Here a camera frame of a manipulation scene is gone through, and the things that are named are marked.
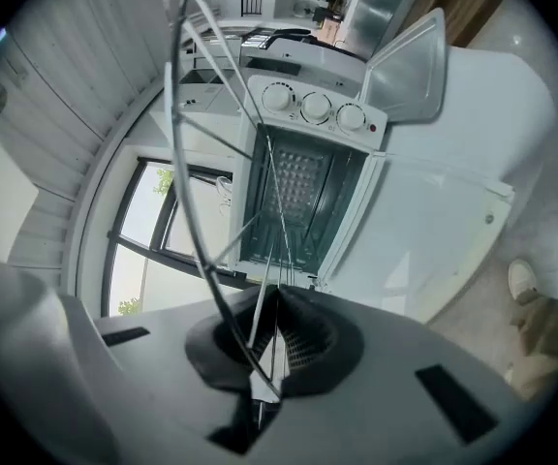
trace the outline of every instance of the window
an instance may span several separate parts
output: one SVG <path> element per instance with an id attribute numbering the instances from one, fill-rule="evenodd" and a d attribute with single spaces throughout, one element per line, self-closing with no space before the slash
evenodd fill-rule
<path id="1" fill-rule="evenodd" d="M 208 253 L 228 244 L 232 175 L 189 168 L 191 193 Z M 193 241 L 172 188 L 171 168 L 139 159 L 108 234 L 102 315 L 127 315 L 210 299 L 201 279 Z M 225 294 L 254 284 L 223 263 L 217 271 Z"/>

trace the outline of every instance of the white appliance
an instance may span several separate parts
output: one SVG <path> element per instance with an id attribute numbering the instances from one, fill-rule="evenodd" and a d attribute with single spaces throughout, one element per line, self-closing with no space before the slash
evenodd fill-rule
<path id="1" fill-rule="evenodd" d="M 364 156 L 331 244 L 315 271 L 294 267 L 297 285 L 427 322 L 488 256 L 516 193 L 531 191 L 531 184 L 513 188 L 505 181 L 553 126 L 545 84 L 513 55 L 446 46 L 444 30 L 436 10 L 363 64 L 356 100 L 284 77 L 249 80 L 273 133 L 325 140 Z M 293 43 L 294 50 L 340 55 Z M 288 46 L 283 40 L 282 55 Z M 249 98 L 246 107 L 254 111 Z M 239 147 L 255 156 L 256 139 L 243 115 Z M 255 186 L 251 168 L 236 157 L 231 238 L 253 217 L 246 211 Z M 243 238 L 230 265 L 262 277 L 265 258 L 243 253 L 247 246 Z M 278 274 L 271 269 L 274 280 Z"/>

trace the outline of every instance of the metal wire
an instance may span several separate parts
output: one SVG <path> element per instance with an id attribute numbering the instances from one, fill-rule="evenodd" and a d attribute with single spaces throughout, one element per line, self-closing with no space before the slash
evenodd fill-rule
<path id="1" fill-rule="evenodd" d="M 214 298 L 214 301 L 223 317 L 224 322 L 228 325 L 232 335 L 236 341 L 236 344 L 245 355 L 247 361 L 250 363 L 252 368 L 258 373 L 260 378 L 264 383 L 272 390 L 272 392 L 280 397 L 279 390 L 274 386 L 272 381 L 264 373 L 264 370 L 260 366 L 255 355 L 247 347 L 247 341 L 233 316 L 230 306 L 223 298 L 221 294 L 221 289 L 215 272 L 215 263 L 209 258 L 205 243 L 203 242 L 201 233 L 198 228 L 198 216 L 197 210 L 193 205 L 193 198 L 190 193 L 189 188 L 189 171 L 186 164 L 186 158 L 184 155 L 184 148 L 182 146 L 182 139 L 180 136 L 180 113 L 178 108 L 178 63 L 179 63 L 179 51 L 180 51 L 180 40 L 182 36 L 183 27 L 185 26 L 186 10 L 189 0 L 182 0 L 178 9 L 177 20 L 175 21 L 173 29 L 173 42 L 171 46 L 171 62 L 166 64 L 165 68 L 165 106 L 166 113 L 170 113 L 170 119 L 168 122 L 168 127 L 171 128 L 170 144 L 173 152 L 173 191 L 177 194 L 179 201 L 182 204 L 184 210 L 184 215 L 186 218 L 187 225 L 189 227 L 189 232 L 193 240 L 193 245 L 195 247 L 198 256 L 198 265 L 200 269 L 200 274 L 203 279 L 205 279 L 210 292 Z"/>

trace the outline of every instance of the sneaker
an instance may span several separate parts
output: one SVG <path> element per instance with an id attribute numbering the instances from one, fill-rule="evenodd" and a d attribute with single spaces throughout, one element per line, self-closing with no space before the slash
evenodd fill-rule
<path id="1" fill-rule="evenodd" d="M 510 263 L 508 285 L 510 286 L 510 293 L 513 299 L 518 299 L 525 291 L 536 289 L 538 287 L 538 279 L 528 263 L 517 259 Z"/>

